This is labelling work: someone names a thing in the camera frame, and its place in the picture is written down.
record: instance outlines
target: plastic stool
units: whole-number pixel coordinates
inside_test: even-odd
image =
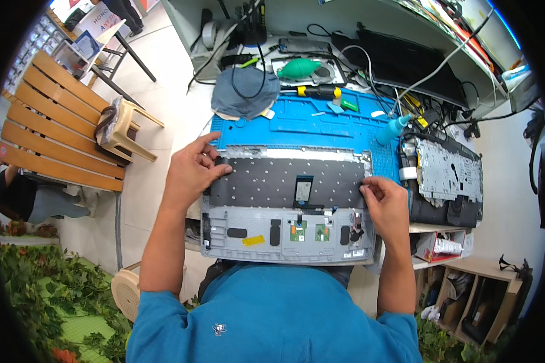
[[[133,122],[131,118],[133,117],[133,112],[137,112],[141,114],[144,117],[147,117],[148,119],[152,120],[156,124],[160,125],[161,127],[165,127],[164,123],[160,120],[157,120],[155,117],[150,115],[146,110],[142,109],[138,105],[134,104],[133,102],[127,101],[125,99],[121,100],[121,103],[119,104],[119,115],[117,118],[117,122],[115,123],[115,127],[113,128],[113,132],[111,133],[111,141],[107,143],[103,143],[101,147],[105,150],[108,150],[115,155],[118,155],[125,160],[128,160],[130,162],[133,162],[133,159],[131,156],[128,156],[127,154],[117,150],[117,146],[120,146],[124,149],[127,149],[131,151],[132,153],[136,153],[137,155],[141,157],[145,157],[151,162],[155,162],[157,159],[157,155],[150,152],[148,149],[144,148],[137,142],[131,140],[129,137],[127,137],[127,131],[131,128],[138,131],[140,126]],[[97,143],[101,141],[101,136],[97,137]]]

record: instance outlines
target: screwdriver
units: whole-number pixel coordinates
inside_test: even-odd
[[[339,87],[330,85],[320,85],[316,87],[297,86],[294,87],[282,87],[281,93],[297,92],[297,96],[311,97],[319,99],[336,99],[341,97],[341,89]]]

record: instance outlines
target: white tiled floor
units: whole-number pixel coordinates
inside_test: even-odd
[[[158,158],[151,163],[135,155],[135,161],[126,169],[121,194],[123,266],[140,261],[144,252],[160,204],[173,146],[178,149],[179,141],[195,138],[208,122],[210,113],[206,98],[197,102],[193,96],[186,98],[192,65],[161,4],[149,12],[144,24],[144,32],[128,38],[128,42],[157,81],[152,82],[131,56],[124,59],[113,81],[166,127],[161,128],[139,115],[134,117],[141,126],[137,142]],[[210,87],[206,88],[202,91],[211,91]],[[107,101],[117,96],[101,80],[95,82],[93,90]],[[115,273],[115,216],[115,195],[100,192],[95,218],[65,218],[61,221],[61,244],[100,264],[104,270]],[[186,251],[185,261],[187,270],[180,295],[182,301],[197,294],[206,268],[214,259]],[[367,313],[377,310],[377,280],[377,275],[363,267],[353,270],[348,291],[353,301]]]

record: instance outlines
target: black table leg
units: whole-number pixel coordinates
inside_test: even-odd
[[[138,105],[139,107],[143,108],[143,106],[141,106],[140,104],[137,103],[136,100],[134,100],[133,98],[131,98],[131,96],[129,96],[127,93],[125,93],[125,91],[123,91],[117,84],[115,84],[115,82],[111,81],[109,79],[109,77],[105,76],[105,74],[101,71],[101,69],[99,69],[97,67],[96,64],[93,64],[93,66],[91,67],[91,70],[93,71],[94,74],[97,75],[97,77],[101,78],[103,80],[103,82],[107,83],[107,85],[109,85],[109,87],[111,87],[111,89],[117,93],[119,93],[121,96],[123,96],[123,98],[125,98],[126,100],[130,101],[130,102],[133,102],[134,104]]]
[[[147,69],[147,67],[145,66],[144,62],[141,61],[141,59],[139,59],[139,57],[137,56],[137,54],[135,54],[135,52],[133,51],[133,49],[131,49],[130,45],[127,43],[127,41],[125,40],[124,37],[121,36],[121,34],[119,34],[119,32],[115,33],[115,37],[117,38],[117,40],[119,40],[119,43],[121,43],[121,45],[127,50],[127,52],[129,52],[129,54],[131,54],[131,56],[133,57],[133,59],[135,59],[135,61],[137,62],[137,64],[139,64],[139,67],[141,67],[141,69],[144,70],[144,72],[147,74],[147,76],[149,78],[151,78],[151,80],[153,82],[157,81],[156,77],[154,77],[152,75],[152,73],[149,71],[149,69]]]

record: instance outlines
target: man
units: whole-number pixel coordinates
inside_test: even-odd
[[[213,280],[187,312],[182,287],[188,207],[233,168],[202,136],[171,158],[166,188],[140,268],[138,316],[128,362],[421,362],[414,320],[407,192],[370,177],[360,192],[384,239],[374,320],[315,267],[238,263]]]
[[[130,0],[91,0],[92,4],[103,3],[109,10],[119,18],[125,19],[125,24],[131,29],[130,37],[141,33],[144,30],[144,23],[139,18],[139,14],[131,5]]]

